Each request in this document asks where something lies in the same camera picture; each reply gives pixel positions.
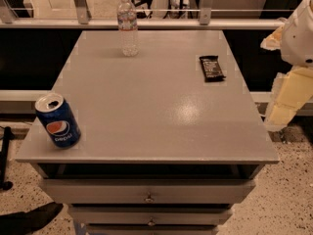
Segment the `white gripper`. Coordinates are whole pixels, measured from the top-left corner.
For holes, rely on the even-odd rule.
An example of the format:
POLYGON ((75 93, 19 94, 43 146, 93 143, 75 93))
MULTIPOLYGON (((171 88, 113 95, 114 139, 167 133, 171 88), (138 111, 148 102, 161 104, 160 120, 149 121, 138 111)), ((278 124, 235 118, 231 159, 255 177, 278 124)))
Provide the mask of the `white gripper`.
POLYGON ((313 97, 313 8, 312 0, 302 0, 285 22, 264 38, 260 47, 281 49, 282 59, 293 65, 287 74, 274 79, 271 99, 265 112, 268 131, 285 128, 313 97))

